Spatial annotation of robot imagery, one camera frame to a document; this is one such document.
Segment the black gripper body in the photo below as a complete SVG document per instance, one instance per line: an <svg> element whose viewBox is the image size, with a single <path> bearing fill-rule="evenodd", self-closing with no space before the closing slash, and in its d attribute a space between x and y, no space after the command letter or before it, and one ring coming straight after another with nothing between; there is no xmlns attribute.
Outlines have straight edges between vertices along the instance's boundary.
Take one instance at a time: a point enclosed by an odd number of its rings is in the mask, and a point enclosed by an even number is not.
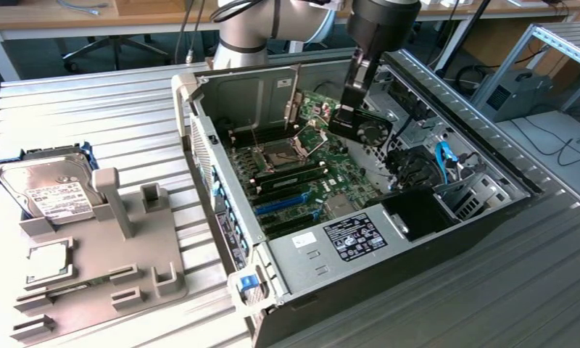
<svg viewBox="0 0 580 348"><path fill-rule="evenodd" d="M347 32L363 54L403 47L420 8L420 1L354 1Z"/></svg>

